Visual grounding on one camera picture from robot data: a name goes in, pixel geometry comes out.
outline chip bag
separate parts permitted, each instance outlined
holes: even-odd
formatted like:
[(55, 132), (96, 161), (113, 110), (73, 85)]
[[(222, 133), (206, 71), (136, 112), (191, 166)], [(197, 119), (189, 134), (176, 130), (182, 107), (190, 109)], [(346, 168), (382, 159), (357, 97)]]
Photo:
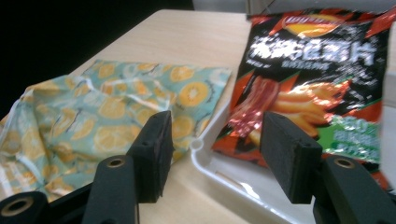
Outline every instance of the chip bag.
[(213, 150), (266, 166), (259, 151), (264, 111), (315, 138), (324, 156), (361, 161), (379, 174), (383, 79), (396, 8), (381, 14), (340, 8), (250, 17), (230, 117)]

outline plastic tray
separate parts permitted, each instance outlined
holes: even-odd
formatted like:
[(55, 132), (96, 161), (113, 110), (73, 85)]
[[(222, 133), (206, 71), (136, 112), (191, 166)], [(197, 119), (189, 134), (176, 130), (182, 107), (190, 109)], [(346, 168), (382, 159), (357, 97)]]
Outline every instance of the plastic tray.
[[(313, 204), (292, 204), (270, 170), (248, 161), (241, 161), (213, 152), (211, 147), (228, 118), (229, 105), (224, 106), (202, 135), (191, 142), (191, 158), (196, 168), (224, 188), (257, 204), (265, 215), (285, 223), (315, 223)], [(381, 160), (384, 174), (392, 186), (396, 184), (393, 159), (396, 157), (393, 138), (396, 134), (396, 108), (384, 106)]]

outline crumpled plastic bag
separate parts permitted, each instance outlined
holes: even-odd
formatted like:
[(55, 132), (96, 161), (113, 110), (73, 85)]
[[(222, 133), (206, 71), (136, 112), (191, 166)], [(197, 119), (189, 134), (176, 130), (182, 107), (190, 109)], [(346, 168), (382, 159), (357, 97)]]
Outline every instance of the crumpled plastic bag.
[(26, 89), (2, 120), (0, 184), (5, 196), (40, 190), (53, 201), (93, 181), (97, 164), (122, 155), (148, 118), (172, 112), (177, 161), (199, 136), (231, 70), (96, 61), (81, 76)]

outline green label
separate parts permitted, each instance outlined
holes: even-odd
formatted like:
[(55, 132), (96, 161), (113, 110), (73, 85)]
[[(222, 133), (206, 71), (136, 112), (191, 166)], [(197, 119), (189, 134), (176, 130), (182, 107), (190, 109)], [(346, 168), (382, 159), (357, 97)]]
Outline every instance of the green label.
[(378, 124), (334, 115), (329, 127), (318, 130), (323, 152), (379, 163)]

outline table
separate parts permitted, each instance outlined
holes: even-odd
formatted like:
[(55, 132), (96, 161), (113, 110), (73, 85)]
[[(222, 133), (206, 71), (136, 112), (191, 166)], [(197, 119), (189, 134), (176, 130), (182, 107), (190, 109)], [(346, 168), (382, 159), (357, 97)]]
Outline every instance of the table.
[[(233, 74), (223, 96), (230, 96), (238, 65), (248, 40), (250, 24), (245, 14), (160, 10), (138, 24), (72, 74), (79, 75), (96, 59), (224, 66)], [(390, 44), (394, 46), (395, 38)], [(389, 58), (395, 48), (389, 47)], [(389, 63), (386, 105), (396, 107), (396, 64)], [(226, 102), (219, 101), (217, 111)], [(163, 198), (140, 204), (143, 223), (278, 223), (255, 204), (219, 186), (193, 166), (191, 155), (172, 165)]]

